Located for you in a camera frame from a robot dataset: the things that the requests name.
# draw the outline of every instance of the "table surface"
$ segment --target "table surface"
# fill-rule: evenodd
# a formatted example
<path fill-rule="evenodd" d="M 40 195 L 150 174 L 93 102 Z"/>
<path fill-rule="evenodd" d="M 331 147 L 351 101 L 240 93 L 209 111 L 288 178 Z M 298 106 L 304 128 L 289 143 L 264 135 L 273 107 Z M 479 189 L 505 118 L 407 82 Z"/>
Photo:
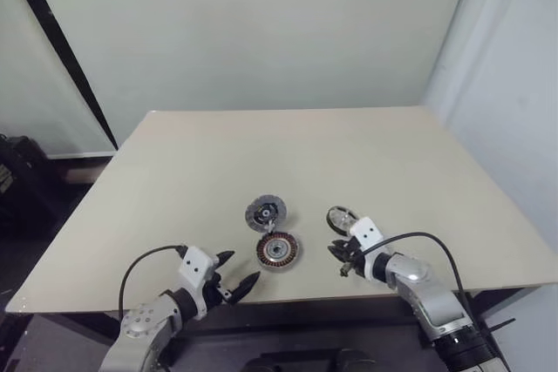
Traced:
<path fill-rule="evenodd" d="M 374 219 L 385 236 L 438 235 L 470 290 L 558 281 L 558 256 L 513 202 L 421 106 L 364 109 L 150 112 L 65 223 L 9 312 L 110 311 L 122 275 L 138 255 L 186 243 L 235 250 L 221 268 L 234 286 L 260 267 L 259 233 L 246 206 L 279 195 L 303 252 L 281 273 L 262 272 L 246 301 L 387 295 L 381 283 L 339 276 L 327 251 L 339 238 L 325 222 L 331 206 Z M 394 243 L 428 260 L 456 288 L 443 252 L 426 239 Z M 126 288 L 127 308 L 177 280 L 180 258 L 143 260 Z"/>

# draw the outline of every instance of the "small metal part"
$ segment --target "small metal part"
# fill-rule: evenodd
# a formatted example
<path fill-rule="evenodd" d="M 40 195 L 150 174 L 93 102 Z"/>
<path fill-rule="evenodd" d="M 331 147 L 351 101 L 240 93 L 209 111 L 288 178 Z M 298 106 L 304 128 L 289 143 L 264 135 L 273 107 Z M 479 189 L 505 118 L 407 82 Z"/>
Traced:
<path fill-rule="evenodd" d="M 358 217 L 344 206 L 332 206 L 325 216 L 325 220 L 333 231 L 348 237 L 349 230 L 358 221 Z"/>
<path fill-rule="evenodd" d="M 299 254 L 298 241 L 295 237 L 279 232 L 265 234 L 258 241 L 255 250 L 262 266 L 271 269 L 289 266 Z"/>
<path fill-rule="evenodd" d="M 278 196 L 262 195 L 246 208 L 244 218 L 258 233 L 271 233 L 287 218 L 287 207 Z"/>

